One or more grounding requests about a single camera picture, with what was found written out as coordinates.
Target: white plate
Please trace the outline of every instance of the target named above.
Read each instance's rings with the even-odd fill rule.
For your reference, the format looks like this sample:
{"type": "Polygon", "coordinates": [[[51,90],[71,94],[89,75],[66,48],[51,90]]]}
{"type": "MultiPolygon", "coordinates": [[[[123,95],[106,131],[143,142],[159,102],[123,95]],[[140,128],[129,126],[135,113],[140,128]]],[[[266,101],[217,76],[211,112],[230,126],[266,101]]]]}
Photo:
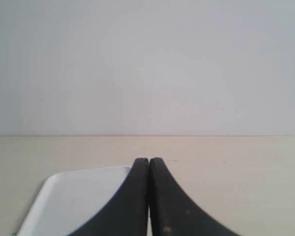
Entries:
{"type": "Polygon", "coordinates": [[[49,177],[18,236],[66,236],[94,216],[115,194],[131,167],[64,172],[49,177]]]}

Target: table surface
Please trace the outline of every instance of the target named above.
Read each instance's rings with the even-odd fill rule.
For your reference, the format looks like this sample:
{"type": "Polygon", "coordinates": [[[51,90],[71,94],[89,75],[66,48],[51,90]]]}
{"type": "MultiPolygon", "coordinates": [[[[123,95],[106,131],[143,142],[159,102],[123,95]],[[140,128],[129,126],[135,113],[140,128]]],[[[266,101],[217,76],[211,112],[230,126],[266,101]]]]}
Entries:
{"type": "Polygon", "coordinates": [[[0,137],[0,236],[18,231],[49,176],[155,156],[237,233],[295,236],[295,137],[0,137]]]}

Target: white tray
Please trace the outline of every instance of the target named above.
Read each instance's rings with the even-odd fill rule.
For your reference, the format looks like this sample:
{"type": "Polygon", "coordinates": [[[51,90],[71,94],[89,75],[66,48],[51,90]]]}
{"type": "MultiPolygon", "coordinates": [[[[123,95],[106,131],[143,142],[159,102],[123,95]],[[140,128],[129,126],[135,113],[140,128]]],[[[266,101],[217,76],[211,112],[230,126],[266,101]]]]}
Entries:
{"type": "Polygon", "coordinates": [[[114,195],[131,167],[64,172],[49,177],[18,236],[66,236],[94,216],[114,195]]]}

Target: white wall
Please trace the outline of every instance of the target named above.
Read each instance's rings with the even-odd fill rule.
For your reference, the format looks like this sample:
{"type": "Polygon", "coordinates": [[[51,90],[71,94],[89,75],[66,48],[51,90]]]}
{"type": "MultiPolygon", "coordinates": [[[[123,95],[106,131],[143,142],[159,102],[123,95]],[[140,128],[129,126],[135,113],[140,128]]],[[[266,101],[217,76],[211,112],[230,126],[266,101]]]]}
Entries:
{"type": "Polygon", "coordinates": [[[0,0],[0,135],[295,135],[295,0],[0,0]]]}

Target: beige table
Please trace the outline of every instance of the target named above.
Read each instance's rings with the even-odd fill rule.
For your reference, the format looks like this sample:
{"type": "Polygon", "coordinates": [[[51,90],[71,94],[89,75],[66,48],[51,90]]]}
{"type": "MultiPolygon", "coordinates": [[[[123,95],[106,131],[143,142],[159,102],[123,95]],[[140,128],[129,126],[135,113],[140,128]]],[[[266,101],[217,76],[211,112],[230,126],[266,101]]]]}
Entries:
{"type": "Polygon", "coordinates": [[[295,236],[295,137],[0,137],[0,236],[50,175],[160,156],[184,190],[243,236],[295,236]]]}

